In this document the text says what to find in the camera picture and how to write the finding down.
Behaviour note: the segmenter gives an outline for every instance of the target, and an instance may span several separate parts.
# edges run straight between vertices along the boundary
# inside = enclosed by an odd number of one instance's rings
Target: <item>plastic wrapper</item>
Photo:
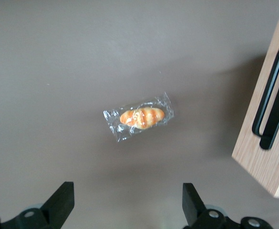
[[[116,141],[126,140],[155,126],[167,125],[174,117],[166,93],[145,101],[103,112]]]

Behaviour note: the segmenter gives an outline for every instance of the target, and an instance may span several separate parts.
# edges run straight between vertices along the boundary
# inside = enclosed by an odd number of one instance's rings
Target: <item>orange bread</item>
[[[144,107],[124,112],[120,122],[138,129],[147,129],[164,118],[164,112],[159,108]]]

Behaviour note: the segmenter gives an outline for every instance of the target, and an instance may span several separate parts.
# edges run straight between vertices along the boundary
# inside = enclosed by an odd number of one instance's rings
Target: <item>black handle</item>
[[[272,94],[278,73],[279,73],[279,51],[276,55],[266,88],[263,92],[262,99],[259,104],[256,117],[254,119],[254,123],[252,126],[253,133],[261,137],[260,147],[266,150],[272,148],[277,131],[279,129],[279,89],[262,135],[260,134],[259,129],[261,126],[261,121],[264,116],[265,110],[269,103],[269,98]]]

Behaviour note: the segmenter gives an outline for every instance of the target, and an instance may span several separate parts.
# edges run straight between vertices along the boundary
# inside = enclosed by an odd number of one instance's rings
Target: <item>wooden block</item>
[[[255,91],[253,93],[244,123],[240,130],[232,157],[244,167],[272,196],[279,198],[279,129],[274,144],[270,150],[263,150],[260,138],[252,133],[252,125],[262,98],[275,56],[279,50],[279,22],[277,23],[272,41],[264,60]],[[277,83],[272,92],[261,128],[263,130],[270,108],[274,102],[279,86]]]

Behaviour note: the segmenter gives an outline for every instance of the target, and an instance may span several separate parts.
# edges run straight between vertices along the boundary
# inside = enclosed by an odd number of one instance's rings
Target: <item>gray table surface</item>
[[[232,158],[279,0],[0,0],[0,216],[73,181],[63,229],[181,229],[182,184],[279,229]],[[176,116],[116,143],[103,110],[168,93]]]

